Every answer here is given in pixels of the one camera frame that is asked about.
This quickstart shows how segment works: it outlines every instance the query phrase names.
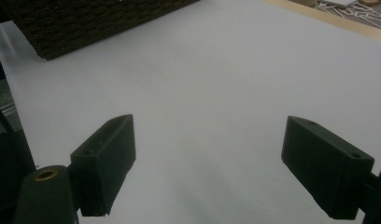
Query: brown wicker basket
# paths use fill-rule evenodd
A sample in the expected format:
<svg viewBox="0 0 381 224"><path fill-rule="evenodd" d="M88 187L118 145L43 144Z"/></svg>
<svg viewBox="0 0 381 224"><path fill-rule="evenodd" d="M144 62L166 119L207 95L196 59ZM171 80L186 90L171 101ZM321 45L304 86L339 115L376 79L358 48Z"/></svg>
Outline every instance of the brown wicker basket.
<svg viewBox="0 0 381 224"><path fill-rule="evenodd" d="M53 59L199 0L0 0L36 53Z"/></svg>

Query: brass insert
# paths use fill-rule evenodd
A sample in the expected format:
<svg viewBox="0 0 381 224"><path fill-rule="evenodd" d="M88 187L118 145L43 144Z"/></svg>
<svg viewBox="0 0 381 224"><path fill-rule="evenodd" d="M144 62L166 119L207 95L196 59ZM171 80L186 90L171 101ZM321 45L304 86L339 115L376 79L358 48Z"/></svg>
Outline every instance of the brass insert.
<svg viewBox="0 0 381 224"><path fill-rule="evenodd" d="M57 175L57 171L53 169L42 171L41 173L37 174L35 176L35 181L45 181L52 179L54 176Z"/></svg>

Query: black cable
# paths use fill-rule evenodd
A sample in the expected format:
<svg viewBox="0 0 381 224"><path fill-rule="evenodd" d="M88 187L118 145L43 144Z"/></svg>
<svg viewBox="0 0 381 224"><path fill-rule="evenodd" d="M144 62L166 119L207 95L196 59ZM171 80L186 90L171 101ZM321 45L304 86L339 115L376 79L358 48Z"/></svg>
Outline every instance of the black cable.
<svg viewBox="0 0 381 224"><path fill-rule="evenodd" d="M7 133L14 133L12 127L9 124L9 122L5 118L5 115L2 113L1 108L0 108L0 122L4 126L4 128L7 130Z"/></svg>

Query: white object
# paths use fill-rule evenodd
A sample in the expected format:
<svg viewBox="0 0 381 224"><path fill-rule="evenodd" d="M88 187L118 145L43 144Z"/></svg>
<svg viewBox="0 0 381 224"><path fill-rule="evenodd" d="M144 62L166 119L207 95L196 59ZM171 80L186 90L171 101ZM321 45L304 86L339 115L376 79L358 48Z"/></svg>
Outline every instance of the white object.
<svg viewBox="0 0 381 224"><path fill-rule="evenodd" d="M357 1L355 0L318 0L319 2L334 5L337 7L345 8L353 5Z"/></svg>

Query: white table surface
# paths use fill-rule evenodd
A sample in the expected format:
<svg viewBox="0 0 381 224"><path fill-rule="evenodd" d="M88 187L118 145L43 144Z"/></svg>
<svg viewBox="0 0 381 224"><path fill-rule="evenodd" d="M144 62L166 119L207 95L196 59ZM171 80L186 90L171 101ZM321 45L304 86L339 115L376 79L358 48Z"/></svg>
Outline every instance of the white table surface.
<svg viewBox="0 0 381 224"><path fill-rule="evenodd" d="M257 0L203 0L53 61L11 22L0 58L41 167L134 114L137 161L108 217L81 223L329 219L280 159L287 116L381 170L381 43Z"/></svg>

